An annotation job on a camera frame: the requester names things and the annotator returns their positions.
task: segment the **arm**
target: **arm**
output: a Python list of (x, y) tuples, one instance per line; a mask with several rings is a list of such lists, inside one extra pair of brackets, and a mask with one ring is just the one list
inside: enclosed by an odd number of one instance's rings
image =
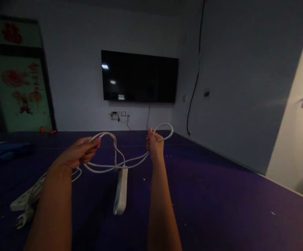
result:
[(157, 133), (153, 134), (150, 128), (147, 136), (147, 150), (150, 151), (153, 162), (153, 176), (151, 180), (147, 249), (182, 250), (165, 170), (164, 142), (157, 142), (159, 139), (162, 139), (162, 136)]
[(91, 160), (100, 138), (83, 138), (64, 151), (50, 166), (24, 250), (71, 250), (71, 174)]

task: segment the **wall-mounted tv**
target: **wall-mounted tv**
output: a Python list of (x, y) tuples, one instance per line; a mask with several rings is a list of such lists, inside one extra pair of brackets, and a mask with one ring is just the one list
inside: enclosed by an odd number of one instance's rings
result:
[(174, 103), (178, 59), (102, 51), (104, 100)]

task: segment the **extension cord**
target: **extension cord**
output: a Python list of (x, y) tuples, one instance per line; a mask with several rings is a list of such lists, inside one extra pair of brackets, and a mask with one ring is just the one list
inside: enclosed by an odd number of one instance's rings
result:
[[(10, 204), (10, 208), (12, 211), (21, 211), (25, 210), (27, 204), (33, 205), (39, 198), (42, 190), (42, 184), (44, 182), (45, 178), (42, 178), (39, 182), (35, 183), (34, 186), (32, 186), (30, 189), (27, 190), (27, 192), (23, 193), (20, 197), (18, 197), (15, 201), (13, 201)], [(31, 200), (30, 199), (30, 192), (35, 189), (35, 193), (32, 195)]]
[[(163, 126), (163, 125), (166, 125), (166, 126), (170, 127), (170, 134), (167, 137), (158, 140), (158, 142), (159, 141), (164, 141), (164, 140), (170, 138), (173, 134), (173, 127), (172, 127), (172, 125), (170, 125), (168, 123), (163, 123), (163, 124), (158, 125), (154, 129), (153, 133), (155, 133), (156, 130), (160, 126)], [(114, 145), (114, 148), (115, 148), (114, 166), (113, 165), (97, 165), (97, 164), (93, 164), (93, 163), (88, 162), (88, 164), (91, 165), (91, 166), (107, 168), (107, 170), (103, 170), (103, 171), (93, 170), (86, 163), (84, 163), (84, 166), (89, 171), (91, 171), (93, 173), (106, 173), (106, 172), (109, 172), (113, 169), (121, 169), (120, 172), (119, 172), (116, 199), (114, 201), (114, 207), (113, 207), (113, 214), (121, 215), (121, 214), (123, 214), (123, 212), (125, 211), (125, 208), (126, 208), (128, 169), (141, 164), (148, 157), (148, 155), (150, 153), (146, 152), (144, 155), (139, 156), (137, 158), (132, 158), (132, 159), (129, 159), (129, 160), (125, 160), (125, 156), (117, 148), (117, 139), (116, 139), (116, 137), (110, 132), (101, 132), (101, 133), (93, 136), (89, 140), (89, 142), (91, 142), (92, 140), (94, 140), (97, 137), (102, 138), (104, 135), (110, 135), (113, 138), (113, 145)], [(118, 165), (117, 165), (117, 152), (119, 152), (121, 154), (121, 156), (123, 157), (123, 159), (124, 159), (124, 161), (121, 162)], [(135, 165), (132, 165), (132, 166), (126, 166), (125, 165), (127, 162), (130, 162), (132, 160), (141, 159), (141, 158), (142, 158), (142, 160), (140, 162), (138, 162), (137, 164), (135, 164)], [(72, 175), (74, 175), (77, 171), (80, 171), (80, 173), (75, 179), (72, 180), (72, 182), (74, 182), (76, 179), (78, 179), (82, 174), (82, 170), (79, 167), (77, 167), (76, 171)], [(15, 201), (13, 201), (11, 203), (10, 208), (11, 208), (12, 211), (25, 210), (25, 213), (21, 214), (17, 218), (16, 224), (15, 224), (17, 229), (23, 228), (26, 225), (26, 223), (29, 222), (33, 218), (34, 211), (31, 207), (31, 205), (40, 198), (41, 190), (42, 190), (42, 184), (44, 182), (46, 174), (47, 174), (47, 172), (45, 172), (40, 177), (40, 179), (35, 183), (34, 186), (32, 186), (29, 190), (27, 190), (24, 194), (22, 194), (20, 197), (18, 197)]]
[(121, 169), (119, 172), (116, 199), (114, 200), (113, 214), (121, 215), (126, 208), (127, 198), (127, 176), (128, 169)]

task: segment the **red decoration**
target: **red decoration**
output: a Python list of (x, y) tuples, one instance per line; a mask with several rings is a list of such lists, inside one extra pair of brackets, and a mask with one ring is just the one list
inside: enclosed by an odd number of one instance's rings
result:
[(25, 93), (15, 91), (12, 93), (12, 97), (18, 101), (18, 105), (20, 105), (20, 113), (26, 112), (27, 114), (33, 114), (28, 106), (28, 100)]
[(39, 103), (42, 100), (42, 95), (39, 93), (39, 90), (41, 90), (39, 87), (34, 87), (34, 91), (28, 94), (28, 98), (30, 101), (34, 101), (36, 103)]
[(1, 31), (1, 33), (4, 34), (5, 40), (15, 44), (21, 44), (22, 36), (18, 32), (19, 28), (13, 23), (5, 23), (5, 29)]
[(40, 85), (39, 82), (38, 82), (38, 79), (39, 79), (39, 76), (32, 76), (32, 79), (35, 80), (35, 82), (33, 83), (33, 85)]
[(28, 66), (28, 68), (31, 70), (31, 71), (37, 71), (37, 68), (39, 67), (39, 65), (38, 64), (36, 64), (36, 63), (32, 63), (30, 66)]
[(29, 85), (29, 81), (25, 79), (27, 73), (20, 73), (16, 70), (5, 70), (1, 74), (2, 81), (9, 87), (20, 87), (23, 84)]

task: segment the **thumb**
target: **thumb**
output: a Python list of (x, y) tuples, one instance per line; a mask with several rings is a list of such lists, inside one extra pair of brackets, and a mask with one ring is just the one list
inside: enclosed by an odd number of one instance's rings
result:
[(154, 135), (153, 130), (152, 130), (151, 127), (148, 129), (148, 136), (149, 136), (150, 140), (156, 141), (155, 135)]
[(81, 150), (87, 151), (87, 150), (99, 145), (100, 141), (101, 141), (100, 137), (97, 137), (94, 140), (92, 140), (91, 142), (87, 142), (87, 143), (81, 144), (79, 146), (80, 146)]

